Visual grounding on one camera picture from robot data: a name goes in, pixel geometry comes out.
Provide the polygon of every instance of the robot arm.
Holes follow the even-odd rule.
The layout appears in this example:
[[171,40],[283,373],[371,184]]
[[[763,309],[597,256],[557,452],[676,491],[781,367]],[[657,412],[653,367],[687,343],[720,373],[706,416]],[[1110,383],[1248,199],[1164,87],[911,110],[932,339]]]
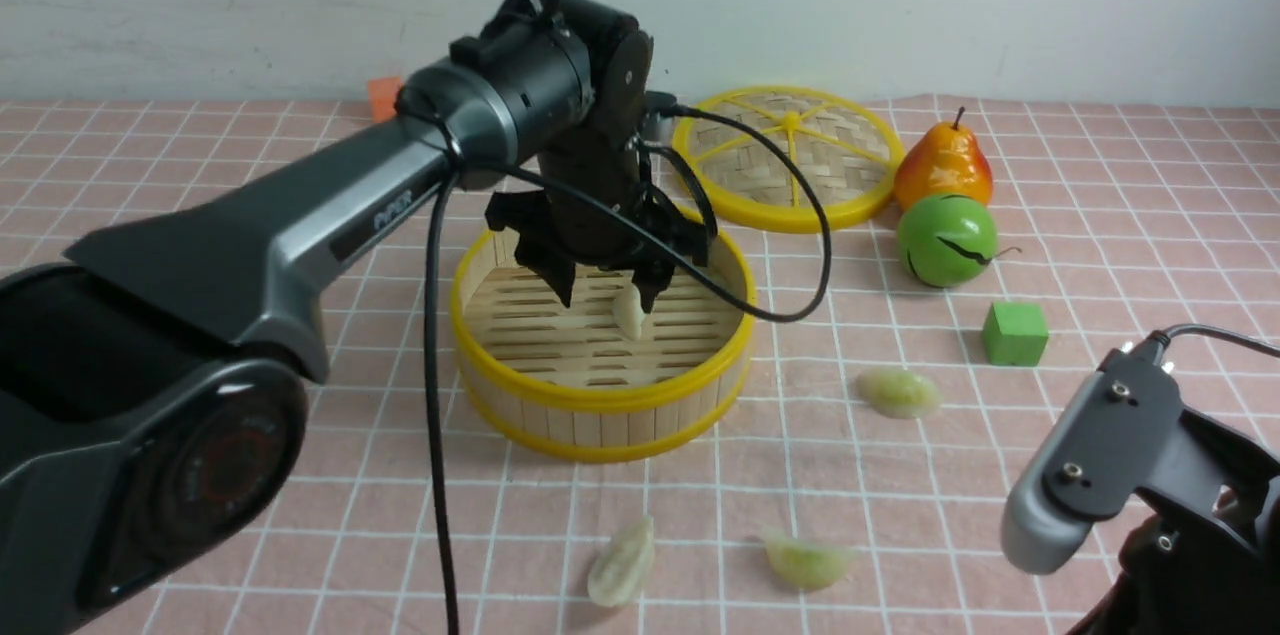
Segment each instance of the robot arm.
[[1161,364],[1180,334],[1280,357],[1271,344],[1203,325],[1112,351],[1009,495],[1002,549],[1032,575],[1066,565],[1093,525],[1134,495],[1155,511],[1125,540],[1124,575],[1073,635],[1280,631],[1280,461],[1183,403]]
[[490,228],[516,229],[566,303],[576,262],[635,271],[646,311],[671,252],[705,265],[714,223],[655,197],[644,165],[641,131],[673,105],[645,90],[652,46],[599,3],[506,0],[407,79],[392,122],[0,280],[0,629],[74,631],[260,516],[301,449],[300,376],[329,375],[320,293],[445,186],[536,157],[612,210],[490,198]]

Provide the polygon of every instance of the raw dumpling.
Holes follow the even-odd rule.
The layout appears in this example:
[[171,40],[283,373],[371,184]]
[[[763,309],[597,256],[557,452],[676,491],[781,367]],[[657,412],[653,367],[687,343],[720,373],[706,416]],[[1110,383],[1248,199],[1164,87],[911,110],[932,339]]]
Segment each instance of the raw dumpling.
[[649,329],[645,328],[644,307],[640,307],[640,291],[627,283],[618,297],[613,298],[613,320],[622,330],[622,337],[628,341],[645,341]]
[[591,565],[586,595],[599,607],[628,606],[640,598],[653,571],[653,516],[613,535],[609,547]]
[[924,417],[942,406],[928,376],[901,367],[873,367],[858,375],[858,394],[884,417]]
[[773,529],[764,533],[764,554],[773,572],[800,590],[835,585],[854,562],[852,548],[801,540]]

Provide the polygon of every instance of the white dumpling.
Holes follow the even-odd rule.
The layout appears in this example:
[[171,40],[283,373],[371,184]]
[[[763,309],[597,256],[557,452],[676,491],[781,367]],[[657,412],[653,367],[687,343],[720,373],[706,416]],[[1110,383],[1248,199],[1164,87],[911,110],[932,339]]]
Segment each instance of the white dumpling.
[[644,307],[640,307],[640,289],[627,283],[618,297],[613,298],[613,321],[617,323],[618,330],[622,330],[623,338],[645,341],[649,335],[645,328],[646,319]]
[[599,607],[616,608],[640,599],[653,571],[653,516],[613,535],[586,576],[586,594]]

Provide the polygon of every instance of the bamboo steamer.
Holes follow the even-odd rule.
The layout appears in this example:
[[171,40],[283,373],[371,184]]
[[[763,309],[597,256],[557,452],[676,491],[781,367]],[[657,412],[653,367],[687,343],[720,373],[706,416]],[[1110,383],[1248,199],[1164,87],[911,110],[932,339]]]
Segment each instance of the bamboo steamer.
[[[458,367],[472,406],[530,449],[579,462],[623,462],[687,443],[732,407],[751,361],[754,318],[676,270],[627,341],[613,298],[630,271],[579,268],[572,306],[515,261],[515,230],[485,230],[462,257],[451,296]],[[721,233],[707,274],[755,303],[742,252]]]
[[[832,230],[872,219],[892,198],[893,175],[906,156],[902,142],[881,117],[858,102],[809,88],[763,84],[718,93],[698,106],[753,125],[786,152],[813,187]],[[672,134],[672,147],[726,220],[772,233],[820,229],[796,179],[749,134],[685,117]]]

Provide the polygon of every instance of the table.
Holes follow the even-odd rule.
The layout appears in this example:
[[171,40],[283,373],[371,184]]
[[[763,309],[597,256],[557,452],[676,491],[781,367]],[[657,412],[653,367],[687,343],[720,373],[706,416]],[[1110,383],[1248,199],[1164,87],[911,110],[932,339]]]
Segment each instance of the table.
[[[460,397],[442,339],[447,467],[466,632],[1065,632],[1117,574],[1134,504],[1057,575],[1000,553],[1004,495],[1107,348],[1197,320],[1280,338],[1280,111],[1000,102],[865,102],[906,147],[955,108],[997,178],[1002,246],[947,293],[899,266],[896,207],[835,237],[826,307],[758,325],[753,376],[723,421],[676,452],[575,466],[512,447]],[[0,101],[0,274],[78,234],[188,207],[366,125],[364,102]],[[443,274],[480,233],[485,196],[449,207]],[[398,635],[443,631],[421,403],[425,214],[324,293],[332,382],[311,393],[292,480],[250,529],[86,629],[92,635]],[[774,310],[817,280],[817,237],[730,228]],[[986,365],[989,303],[1041,303],[1042,365]],[[1188,402],[1280,447],[1280,365],[1188,338]],[[947,405],[890,421],[856,399],[868,366],[933,376]],[[641,510],[658,549],[644,600],[604,613],[585,572]],[[855,545],[844,583],[773,580],[769,526]]]

